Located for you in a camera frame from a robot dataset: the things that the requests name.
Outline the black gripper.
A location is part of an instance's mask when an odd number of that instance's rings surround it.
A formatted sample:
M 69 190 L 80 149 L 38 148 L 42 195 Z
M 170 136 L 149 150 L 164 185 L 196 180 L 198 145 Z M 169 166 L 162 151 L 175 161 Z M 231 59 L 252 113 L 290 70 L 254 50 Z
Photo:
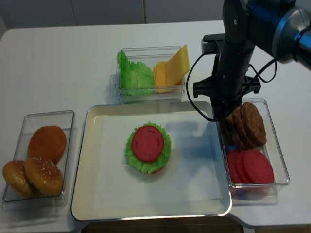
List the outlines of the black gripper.
M 195 104 L 193 107 L 208 121 L 222 121 L 242 103 L 244 95 L 250 92 L 257 94 L 260 88 L 259 78 L 211 75 L 202 81 L 195 82 L 192 92 L 194 98 L 199 95 L 210 97 L 213 118 L 207 117 Z

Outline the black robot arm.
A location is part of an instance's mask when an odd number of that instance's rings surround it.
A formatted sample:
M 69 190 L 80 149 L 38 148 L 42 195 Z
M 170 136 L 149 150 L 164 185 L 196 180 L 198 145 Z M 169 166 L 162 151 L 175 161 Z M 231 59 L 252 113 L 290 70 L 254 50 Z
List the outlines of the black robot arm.
M 255 47 L 272 56 L 268 65 L 311 66 L 311 16 L 294 0 L 226 0 L 223 23 L 223 34 L 206 35 L 201 42 L 202 54 L 215 56 L 211 76 L 187 91 L 189 99 L 210 97 L 213 122 L 225 119 L 244 95 L 260 91 L 260 73 L 246 75 Z

